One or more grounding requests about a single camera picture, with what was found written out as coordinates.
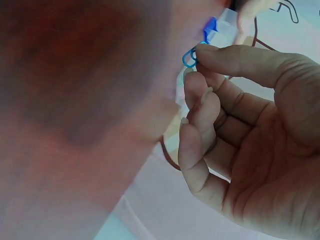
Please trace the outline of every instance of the skin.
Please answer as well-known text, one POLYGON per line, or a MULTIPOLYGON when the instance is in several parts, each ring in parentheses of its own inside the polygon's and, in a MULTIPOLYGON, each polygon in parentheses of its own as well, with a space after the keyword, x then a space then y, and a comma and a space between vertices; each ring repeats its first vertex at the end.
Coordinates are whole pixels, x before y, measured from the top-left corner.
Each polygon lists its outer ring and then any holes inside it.
POLYGON ((238 0, 235 7, 238 9, 237 25, 239 34, 234 44, 241 45, 250 33, 251 26, 258 13, 263 12, 278 3, 278 0, 238 0))
POLYGON ((178 152, 190 191, 246 228, 319 239, 320 66, 247 46, 201 44, 196 54, 198 72, 185 76, 190 113, 178 152), (222 75, 273 88, 275 101, 243 93, 222 75))

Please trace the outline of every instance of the brown cord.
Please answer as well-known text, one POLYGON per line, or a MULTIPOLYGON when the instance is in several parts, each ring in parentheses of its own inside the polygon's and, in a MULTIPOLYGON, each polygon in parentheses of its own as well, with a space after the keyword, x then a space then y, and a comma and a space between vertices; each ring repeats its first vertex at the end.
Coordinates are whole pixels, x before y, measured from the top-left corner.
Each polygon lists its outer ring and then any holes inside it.
POLYGON ((166 148, 166 145, 165 145, 165 138, 164 138, 164 136, 161 136, 159 142, 160 142, 160 144, 161 144, 161 148, 162 148, 162 151, 163 151, 163 155, 164 155, 166 161, 167 161, 172 167, 174 167, 174 168, 177 169, 178 171, 181 171, 179 165, 177 165, 177 164, 172 160, 172 158, 170 157, 170 155, 169 155, 169 153, 168 153, 168 151, 167 151, 167 148, 166 148))

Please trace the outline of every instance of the blue clip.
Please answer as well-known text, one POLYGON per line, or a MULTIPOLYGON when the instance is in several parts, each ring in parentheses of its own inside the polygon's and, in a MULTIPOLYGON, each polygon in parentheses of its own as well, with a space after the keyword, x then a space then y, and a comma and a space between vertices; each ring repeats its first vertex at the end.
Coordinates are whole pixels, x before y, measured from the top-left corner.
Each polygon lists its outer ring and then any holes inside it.
MULTIPOLYGON (((199 44, 207 44, 205 41, 200 42, 199 44)), ((197 57, 196 57, 196 47, 193 47, 191 50, 189 50, 185 55, 182 57, 182 62, 187 68, 193 68, 197 65, 197 57), (189 65, 187 63, 187 57, 190 55, 191 59, 194 60, 194 63, 189 65)))
POLYGON ((211 31, 218 32, 218 30, 217 30, 217 19, 214 16, 209 19, 209 21, 206 23, 206 25, 203 28, 203 37, 204 37, 204 41, 207 44, 210 44, 210 42, 208 40, 208 36, 209 36, 211 31))

